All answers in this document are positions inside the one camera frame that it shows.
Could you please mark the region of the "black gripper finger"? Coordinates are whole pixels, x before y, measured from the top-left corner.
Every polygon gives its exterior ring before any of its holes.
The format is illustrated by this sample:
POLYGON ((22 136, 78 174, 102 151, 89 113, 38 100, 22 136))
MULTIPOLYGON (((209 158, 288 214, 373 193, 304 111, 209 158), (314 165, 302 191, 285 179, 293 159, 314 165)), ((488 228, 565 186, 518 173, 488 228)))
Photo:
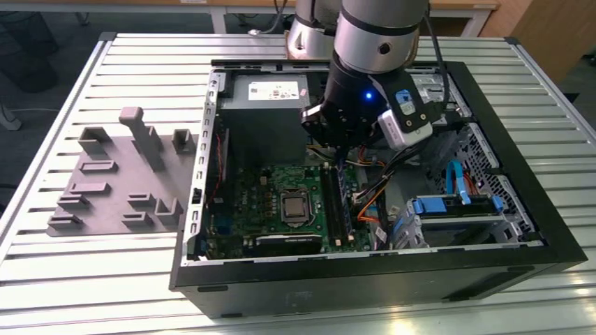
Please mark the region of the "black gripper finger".
POLYGON ((342 146, 341 146, 341 162, 346 163, 348 154, 352 148, 358 147, 369 141, 374 136, 373 121, 366 117, 341 117, 341 125, 344 127, 342 146))
POLYGON ((304 108, 300 111, 301 127, 318 145, 333 150, 334 161, 344 163, 348 156, 346 133, 322 112, 321 104, 304 108))

